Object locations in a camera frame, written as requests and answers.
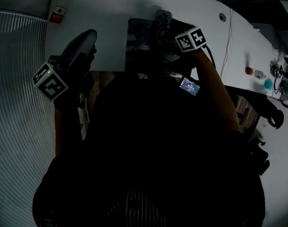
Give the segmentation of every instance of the dark cloth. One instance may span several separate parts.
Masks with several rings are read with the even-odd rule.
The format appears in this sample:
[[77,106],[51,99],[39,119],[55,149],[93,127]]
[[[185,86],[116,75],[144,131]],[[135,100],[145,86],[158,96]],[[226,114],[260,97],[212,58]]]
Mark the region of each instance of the dark cloth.
[[96,99],[87,138],[52,161],[35,222],[262,226],[251,153],[239,132],[218,132],[203,98],[175,79],[115,78]]

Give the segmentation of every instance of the person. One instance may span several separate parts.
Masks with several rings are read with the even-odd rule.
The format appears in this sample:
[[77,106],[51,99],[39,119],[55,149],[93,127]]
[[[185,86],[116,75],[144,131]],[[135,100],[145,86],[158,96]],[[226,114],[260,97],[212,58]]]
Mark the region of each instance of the person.
[[196,66],[200,94],[124,73],[97,96],[84,141],[76,108],[55,102],[38,226],[262,226],[262,185],[229,94],[201,49],[183,61]]

